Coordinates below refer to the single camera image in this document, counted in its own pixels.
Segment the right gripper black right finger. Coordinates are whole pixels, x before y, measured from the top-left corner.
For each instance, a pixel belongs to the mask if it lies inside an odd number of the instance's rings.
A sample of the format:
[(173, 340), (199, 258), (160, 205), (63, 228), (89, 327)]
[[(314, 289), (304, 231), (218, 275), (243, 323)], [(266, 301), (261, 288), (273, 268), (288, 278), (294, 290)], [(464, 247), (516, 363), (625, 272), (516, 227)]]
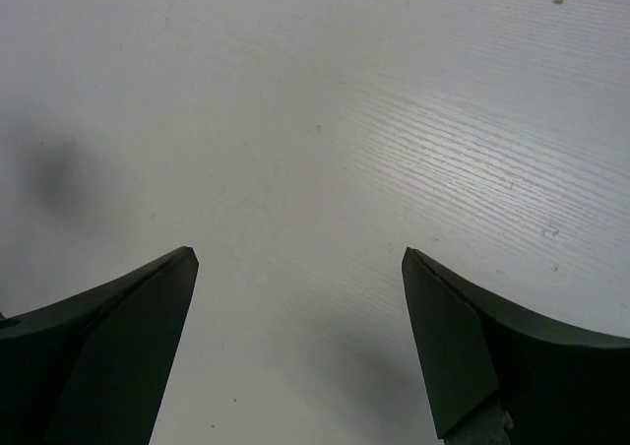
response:
[(446, 444), (625, 444), (629, 342), (536, 313), (408, 249), (405, 296)]

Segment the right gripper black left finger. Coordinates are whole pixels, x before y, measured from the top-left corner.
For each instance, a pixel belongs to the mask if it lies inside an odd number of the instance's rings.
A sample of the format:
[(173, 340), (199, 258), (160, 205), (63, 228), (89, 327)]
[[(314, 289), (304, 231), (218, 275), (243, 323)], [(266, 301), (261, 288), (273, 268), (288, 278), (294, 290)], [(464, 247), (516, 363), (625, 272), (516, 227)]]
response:
[(199, 262), (179, 247), (147, 265), (1, 320), (4, 444), (147, 444)]

